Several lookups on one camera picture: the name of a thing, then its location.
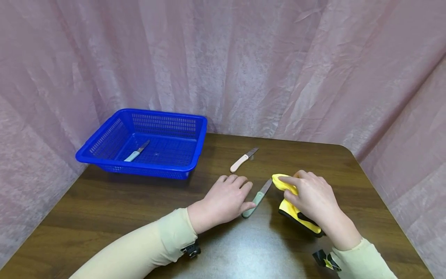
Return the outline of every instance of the basket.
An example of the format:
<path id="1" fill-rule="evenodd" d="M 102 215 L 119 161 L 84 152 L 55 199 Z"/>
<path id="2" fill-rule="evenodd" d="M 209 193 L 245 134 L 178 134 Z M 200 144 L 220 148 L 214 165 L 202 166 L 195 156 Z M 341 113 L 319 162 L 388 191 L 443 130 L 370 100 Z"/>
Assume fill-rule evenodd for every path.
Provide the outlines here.
<path id="1" fill-rule="evenodd" d="M 104 171 L 187 179 L 206 135 L 203 116 L 125 108 L 112 115 L 76 153 Z M 132 162 L 124 160 L 149 145 Z"/>

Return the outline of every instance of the knife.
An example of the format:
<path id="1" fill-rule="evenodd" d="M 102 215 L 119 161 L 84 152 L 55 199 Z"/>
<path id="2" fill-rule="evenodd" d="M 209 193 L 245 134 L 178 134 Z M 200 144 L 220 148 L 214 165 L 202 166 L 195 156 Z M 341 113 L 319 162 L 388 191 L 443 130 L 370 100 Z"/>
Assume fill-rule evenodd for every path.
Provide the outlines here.
<path id="1" fill-rule="evenodd" d="M 253 203 L 255 203 L 257 206 L 248 209 L 247 211 L 242 213 L 242 216 L 244 218 L 248 218 L 251 216 L 251 214 L 254 212 L 254 210 L 258 207 L 259 203 L 263 200 L 263 197 L 265 196 L 266 192 L 268 192 L 269 187 L 271 186 L 271 183 L 273 182 L 272 179 L 269 179 L 265 185 L 260 189 L 260 191 L 257 192 L 256 197 L 252 200 Z"/>
<path id="2" fill-rule="evenodd" d="M 143 145 L 141 145 L 140 148 L 138 148 L 138 150 L 133 151 L 132 154 L 130 154 L 130 156 L 128 156 L 124 162 L 131 162 L 133 161 L 134 158 L 138 157 L 139 154 L 141 154 L 141 152 L 144 150 L 144 148 L 149 144 L 150 140 L 146 141 Z"/>
<path id="3" fill-rule="evenodd" d="M 243 155 L 242 157 L 240 157 L 240 159 L 238 159 L 229 169 L 232 173 L 236 172 L 238 170 L 238 168 L 240 167 L 241 164 L 243 164 L 244 162 L 246 162 L 246 160 L 249 159 L 249 157 L 253 156 L 253 154 L 258 150 L 258 147 L 254 147 L 253 149 L 251 149 L 248 153 L 246 153 L 245 155 Z"/>

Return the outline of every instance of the beige sleeve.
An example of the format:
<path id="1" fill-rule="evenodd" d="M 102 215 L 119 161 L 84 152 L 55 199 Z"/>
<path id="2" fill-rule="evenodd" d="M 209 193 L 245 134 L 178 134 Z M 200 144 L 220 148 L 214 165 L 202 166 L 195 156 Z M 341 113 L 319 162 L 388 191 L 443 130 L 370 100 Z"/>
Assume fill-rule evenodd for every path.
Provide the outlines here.
<path id="1" fill-rule="evenodd" d="M 176 262 L 197 239 L 186 208 L 180 208 L 117 239 L 70 279 L 142 279 L 155 267 Z"/>
<path id="2" fill-rule="evenodd" d="M 361 243 L 348 251 L 333 248 L 333 260 L 342 271 L 340 279 L 396 279 L 375 246 L 362 239 Z"/>

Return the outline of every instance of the wrist strap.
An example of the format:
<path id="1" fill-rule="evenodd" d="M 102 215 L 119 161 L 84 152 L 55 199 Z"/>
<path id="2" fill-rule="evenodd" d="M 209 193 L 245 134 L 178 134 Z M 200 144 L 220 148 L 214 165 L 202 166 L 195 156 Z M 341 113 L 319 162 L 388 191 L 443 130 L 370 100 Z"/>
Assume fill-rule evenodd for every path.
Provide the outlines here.
<path id="1" fill-rule="evenodd" d="M 181 249 L 181 252 L 183 252 L 183 254 L 186 254 L 189 258 L 195 258 L 198 254 L 201 254 L 201 249 L 198 245 L 198 241 L 195 241 L 194 244 Z"/>

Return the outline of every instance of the wooden table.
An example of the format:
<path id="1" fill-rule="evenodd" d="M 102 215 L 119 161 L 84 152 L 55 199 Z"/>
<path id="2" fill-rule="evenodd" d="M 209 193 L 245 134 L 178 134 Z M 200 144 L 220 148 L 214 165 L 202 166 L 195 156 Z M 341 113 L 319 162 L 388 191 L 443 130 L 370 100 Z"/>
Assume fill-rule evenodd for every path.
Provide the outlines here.
<path id="1" fill-rule="evenodd" d="M 106 173 L 89 166 L 13 258 L 0 278 L 68 278 L 120 236 L 201 199 L 220 175 L 251 148 L 254 160 L 237 171 L 254 186 L 272 174 L 304 169 L 332 185 L 342 210 L 374 243 L 398 278 L 431 278 L 418 254 L 363 173 L 342 146 L 207 134 L 191 179 L 157 179 Z M 202 254 L 155 269 L 148 278 L 336 278 L 312 253 L 329 248 L 278 214 L 283 192 L 271 186 L 248 219 L 199 236 Z"/>

